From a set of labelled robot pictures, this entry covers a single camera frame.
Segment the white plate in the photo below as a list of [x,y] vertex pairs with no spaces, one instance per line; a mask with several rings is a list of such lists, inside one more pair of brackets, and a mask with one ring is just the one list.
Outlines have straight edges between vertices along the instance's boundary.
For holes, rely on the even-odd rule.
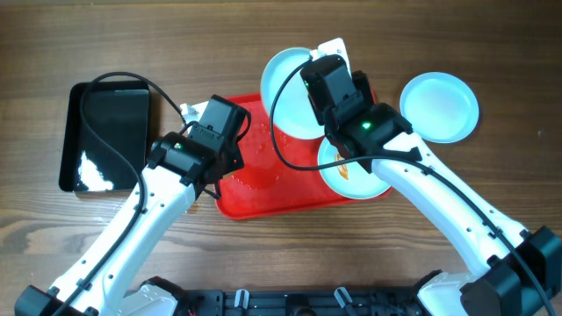
[[400,111],[423,139],[451,143],[468,136],[478,123],[472,90],[453,75],[430,72],[412,79],[400,96]]
[[[285,49],[275,55],[265,67],[260,91],[265,111],[270,114],[273,99],[283,81],[310,55],[310,49],[295,47]],[[313,107],[308,101],[308,91],[295,74],[287,83],[275,107],[275,125],[284,133],[301,140],[313,140],[324,136],[324,126],[319,126],[314,116]]]
[[[337,154],[337,149],[330,145],[328,139],[324,139],[318,151],[318,164],[335,162]],[[343,166],[347,169],[347,179],[342,175],[346,175]],[[367,173],[358,162],[322,169],[320,174],[330,189],[346,198],[374,198],[390,188],[388,183],[383,182],[374,174]]]

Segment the red tray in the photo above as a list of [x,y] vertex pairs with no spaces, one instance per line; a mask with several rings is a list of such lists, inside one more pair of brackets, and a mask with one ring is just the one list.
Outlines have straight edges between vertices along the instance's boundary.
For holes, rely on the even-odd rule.
[[[277,157],[270,137],[270,121],[260,95],[229,97],[252,113],[252,126],[240,141],[244,168],[220,181],[219,211],[230,219],[253,219],[286,212],[304,211],[357,200],[333,192],[318,171],[297,171]],[[322,138],[297,140],[275,128],[285,158],[301,166],[317,165]],[[383,198],[391,189],[373,199]]]

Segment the orange food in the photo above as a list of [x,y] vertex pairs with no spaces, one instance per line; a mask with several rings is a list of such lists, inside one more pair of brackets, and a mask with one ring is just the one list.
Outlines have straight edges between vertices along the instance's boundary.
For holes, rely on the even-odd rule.
[[[335,161],[342,161],[343,157],[340,154],[335,154]],[[345,180],[349,180],[349,172],[348,167],[346,165],[339,165],[337,166],[337,171],[340,173]]]

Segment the black plastic tray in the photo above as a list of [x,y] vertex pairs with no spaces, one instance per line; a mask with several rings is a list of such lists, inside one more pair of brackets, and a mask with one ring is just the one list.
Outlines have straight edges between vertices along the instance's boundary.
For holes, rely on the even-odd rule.
[[[80,120],[80,98],[87,83],[70,91],[59,187],[66,192],[131,190],[136,179],[125,163],[103,147]],[[139,81],[99,83],[84,105],[97,134],[123,154],[135,169],[145,165],[150,95]]]
[[[417,301],[421,284],[438,271],[430,273],[413,286],[372,287],[349,291],[353,310],[358,316],[423,316],[424,307]],[[184,290],[176,284],[155,276],[144,284],[155,285],[179,301],[175,315],[198,316],[294,316],[300,307],[312,309],[318,316],[349,316],[340,307],[331,291],[250,291],[248,308],[234,307],[235,292],[220,290]]]

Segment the black cable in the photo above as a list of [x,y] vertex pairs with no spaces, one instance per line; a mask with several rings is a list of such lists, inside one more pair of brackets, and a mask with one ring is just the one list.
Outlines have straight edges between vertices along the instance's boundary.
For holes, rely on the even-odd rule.
[[191,126],[193,126],[193,125],[196,124],[196,123],[199,124],[198,121],[191,121],[191,122],[185,124],[185,125],[184,125],[184,128],[182,128],[182,130],[179,131],[178,133],[179,133],[180,135],[183,135],[183,134],[185,133],[185,131],[187,131],[188,128],[190,128]]
[[113,255],[115,250],[117,250],[119,245],[123,242],[123,240],[129,234],[131,229],[133,229],[134,224],[136,223],[137,219],[141,215],[142,210],[144,209],[144,204],[145,204],[145,199],[146,199],[146,191],[147,190],[146,190],[146,184],[145,184],[145,181],[144,181],[144,177],[142,176],[142,173],[138,172],[134,168],[133,164],[131,164],[131,162],[128,161],[115,148],[113,148],[105,140],[103,140],[101,137],[99,137],[99,135],[91,128],[90,124],[86,120],[86,117],[84,116],[84,103],[85,103],[87,97],[89,96],[89,94],[91,93],[94,85],[96,85],[97,83],[99,83],[100,81],[104,80],[107,77],[116,76],[116,75],[130,76],[132,78],[139,79],[140,81],[142,81],[142,82],[148,84],[149,86],[151,86],[152,88],[154,88],[154,90],[158,91],[169,102],[169,104],[174,108],[174,110],[177,111],[177,113],[180,115],[180,118],[182,119],[182,121],[185,124],[185,119],[181,115],[182,111],[177,107],[177,105],[168,97],[168,95],[162,89],[160,89],[160,87],[158,87],[155,83],[152,83],[150,80],[148,80],[147,78],[145,78],[141,75],[136,75],[136,74],[129,73],[129,72],[111,72],[111,73],[107,73],[105,75],[99,76],[98,78],[92,80],[86,86],[86,89],[84,90],[84,93],[82,94],[82,98],[80,99],[80,119],[81,119],[83,125],[86,127],[86,129],[97,139],[97,141],[99,141],[110,152],[114,153],[121,161],[123,161],[127,165],[127,167],[130,170],[132,170],[135,177],[137,178],[137,182],[139,183],[139,203],[135,206],[135,211],[134,211],[133,216],[131,217],[131,220],[129,220],[129,223],[126,225],[125,229],[123,230],[121,235],[118,237],[118,239],[115,240],[115,242],[109,248],[109,250],[107,250],[107,252],[104,254],[104,256],[99,260],[99,262],[94,266],[94,268],[92,268],[90,273],[88,273],[88,275],[82,280],[82,283],[80,285],[78,285],[76,287],[76,289],[72,292],[72,294],[70,294],[70,296],[64,301],[64,303],[61,305],[61,307],[59,307],[56,310],[56,312],[54,312],[53,316],[61,315],[62,312],[64,312],[64,310],[67,307],[69,307],[70,304],[72,304],[72,302],[78,297],[78,295],[80,295],[80,293],[84,290],[84,288],[86,286],[88,286],[88,284],[90,284],[91,280],[96,276],[96,274],[104,266],[104,264],[107,262],[107,260]]
[[217,194],[217,193],[215,193],[215,192],[213,192],[213,191],[211,191],[211,190],[203,189],[203,192],[206,193],[206,194],[208,194],[208,195],[210,195],[211,198],[214,198],[214,199],[220,199],[220,198],[222,198],[221,195],[219,195],[219,194]]
[[240,140],[242,140],[244,138],[244,136],[246,136],[246,134],[249,131],[249,126],[252,124],[252,114],[250,114],[249,111],[246,111],[246,118],[248,119],[248,123],[246,124],[246,128],[244,129],[244,132],[242,132],[240,135],[238,135],[236,137],[236,142],[239,142]]
[[303,67],[305,67],[309,62],[311,62],[311,60],[309,59],[308,61],[303,62],[302,64],[300,64],[298,67],[296,67],[290,74],[289,76],[287,76],[287,78],[283,81],[283,83],[281,84],[281,87],[279,87],[279,90],[277,91],[277,94],[275,95],[275,98],[273,99],[273,103],[271,104],[271,111],[270,111],[270,134],[271,134],[271,141],[273,142],[273,149],[275,149],[275,152],[277,153],[277,156],[279,157],[279,159],[281,160],[281,162],[283,162],[287,167],[291,168],[291,169],[296,169],[296,170],[301,170],[301,171],[316,171],[316,170],[322,170],[322,169],[327,169],[327,168],[332,168],[332,167],[336,167],[336,166],[341,166],[343,164],[346,163],[350,163],[350,162],[359,162],[362,160],[374,160],[374,159],[387,159],[387,160],[393,160],[393,161],[397,161],[397,162],[404,162],[407,163],[409,165],[415,166],[416,168],[420,169],[421,172],[424,175],[432,175],[433,177],[435,177],[438,181],[440,181],[441,183],[443,183],[446,187],[448,187],[450,190],[452,190],[455,194],[458,195],[459,198],[461,198],[470,208],[472,208],[474,210],[474,212],[476,212],[476,214],[484,221],[484,223],[486,224],[486,226],[490,227],[490,230],[492,231],[492,233],[500,239],[501,243],[503,243],[503,245],[509,250],[509,252],[513,255],[513,257],[517,260],[517,262],[519,263],[519,265],[522,267],[522,269],[525,271],[525,274],[527,275],[527,277],[529,277],[529,280],[533,283],[533,286],[535,287],[535,289],[538,292],[539,297],[541,298],[541,300],[543,301],[544,307],[546,309],[546,311],[548,312],[549,315],[551,316],[555,316],[556,313],[554,312],[554,309],[552,308],[552,304],[551,301],[547,298],[546,293],[544,292],[543,287],[541,286],[541,284],[538,282],[537,277],[535,276],[535,274],[532,272],[532,270],[529,268],[529,265],[527,265],[527,263],[521,258],[521,256],[517,253],[517,251],[515,250],[515,247],[511,244],[511,242],[508,241],[508,239],[506,238],[506,236],[503,234],[503,232],[501,231],[500,228],[498,228],[493,222],[492,220],[490,220],[483,211],[481,211],[478,206],[476,206],[471,199],[469,199],[459,188],[457,188],[457,186],[455,186],[453,183],[451,183],[449,180],[447,180],[445,177],[439,175],[437,172],[435,172],[432,168],[427,167],[422,165],[419,162],[411,162],[407,159],[401,158],[401,157],[396,157],[396,156],[391,156],[391,155],[368,155],[368,156],[363,156],[363,157],[356,157],[356,158],[350,158],[350,159],[345,159],[342,161],[338,161],[338,162],[331,162],[331,163],[326,163],[326,164],[322,164],[319,166],[297,166],[297,165],[293,165],[290,162],[288,162],[283,155],[281,154],[281,151],[279,150],[279,147],[277,146],[277,142],[275,140],[275,134],[274,134],[274,130],[273,130],[273,114],[275,113],[275,108],[277,106],[277,101],[279,99],[279,96],[281,96],[281,92],[283,92],[283,90],[285,89],[285,86],[287,85],[287,83],[295,76],[295,74],[297,74]]
[[222,197],[222,193],[220,192],[220,184],[219,181],[217,181],[217,183],[214,184],[214,191],[217,192],[217,195],[219,197]]

